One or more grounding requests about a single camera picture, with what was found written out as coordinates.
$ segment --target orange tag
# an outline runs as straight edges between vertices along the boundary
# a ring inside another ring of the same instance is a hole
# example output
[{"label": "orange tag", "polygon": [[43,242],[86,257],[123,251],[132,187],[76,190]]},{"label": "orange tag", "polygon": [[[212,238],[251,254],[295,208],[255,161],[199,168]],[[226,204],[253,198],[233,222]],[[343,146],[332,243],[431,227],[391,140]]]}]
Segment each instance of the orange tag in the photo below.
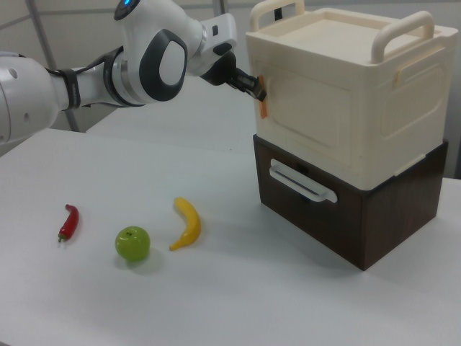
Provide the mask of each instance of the orange tag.
[{"label": "orange tag", "polygon": [[[262,87],[264,88],[264,90],[266,90],[266,86],[264,85],[264,77],[261,75],[261,76],[258,76],[258,79]],[[267,117],[266,99],[264,99],[264,101],[259,103],[259,112],[261,113],[261,119],[264,119]]]}]

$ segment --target white robot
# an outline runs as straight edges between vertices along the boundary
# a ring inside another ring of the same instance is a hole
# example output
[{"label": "white robot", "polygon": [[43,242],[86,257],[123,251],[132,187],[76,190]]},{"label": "white robot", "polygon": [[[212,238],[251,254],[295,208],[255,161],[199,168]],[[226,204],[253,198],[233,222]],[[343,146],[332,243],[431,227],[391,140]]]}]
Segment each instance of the white robot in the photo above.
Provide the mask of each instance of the white robot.
[{"label": "white robot", "polygon": [[0,52],[0,144],[51,126],[61,110],[168,101],[178,95],[185,74],[265,98],[258,79],[236,68],[236,23],[230,14],[198,22],[172,0],[121,0],[114,19],[123,46],[86,68],[50,71],[30,58]]}]

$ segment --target red chili pepper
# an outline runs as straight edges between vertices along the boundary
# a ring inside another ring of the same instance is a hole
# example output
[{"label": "red chili pepper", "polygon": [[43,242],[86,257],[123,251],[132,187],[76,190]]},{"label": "red chili pepper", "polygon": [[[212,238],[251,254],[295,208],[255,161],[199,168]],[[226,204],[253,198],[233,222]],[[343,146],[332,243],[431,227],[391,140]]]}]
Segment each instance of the red chili pepper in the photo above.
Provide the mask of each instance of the red chili pepper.
[{"label": "red chili pepper", "polygon": [[79,224],[79,210],[69,204],[66,204],[66,209],[69,210],[71,214],[67,217],[66,222],[59,231],[59,242],[61,242],[61,240],[69,240]]}]

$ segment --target wooden drawer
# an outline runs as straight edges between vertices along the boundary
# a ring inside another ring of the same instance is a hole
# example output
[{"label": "wooden drawer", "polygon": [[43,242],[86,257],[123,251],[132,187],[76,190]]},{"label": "wooden drawer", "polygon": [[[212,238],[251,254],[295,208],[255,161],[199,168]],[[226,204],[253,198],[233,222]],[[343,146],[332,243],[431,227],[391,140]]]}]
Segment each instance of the wooden drawer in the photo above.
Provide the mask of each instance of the wooden drawer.
[{"label": "wooden drawer", "polygon": [[446,142],[370,191],[352,187],[256,135],[254,145],[263,204],[362,270],[437,213]]}]

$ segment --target white handle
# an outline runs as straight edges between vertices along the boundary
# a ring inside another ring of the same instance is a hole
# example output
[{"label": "white handle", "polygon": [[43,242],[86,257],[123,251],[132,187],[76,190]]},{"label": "white handle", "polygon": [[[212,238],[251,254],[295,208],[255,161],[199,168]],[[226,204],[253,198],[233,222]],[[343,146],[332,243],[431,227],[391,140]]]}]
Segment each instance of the white handle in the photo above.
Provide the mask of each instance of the white handle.
[{"label": "white handle", "polygon": [[304,0],[266,0],[256,4],[250,14],[251,31],[259,30],[259,20],[264,14],[291,4],[296,6],[296,15],[304,14]]},{"label": "white handle", "polygon": [[373,41],[372,63],[382,63],[384,61],[384,49],[390,41],[418,27],[424,27],[424,39],[429,40],[433,38],[434,18],[427,11],[412,14],[398,22],[383,27]]},{"label": "white handle", "polygon": [[295,171],[292,168],[278,162],[276,159],[271,160],[271,168],[269,169],[271,177],[278,180],[284,185],[287,185],[292,190],[300,193],[313,202],[322,202],[330,200],[333,203],[338,201],[338,197],[334,191],[319,184],[315,180],[306,177]]}]

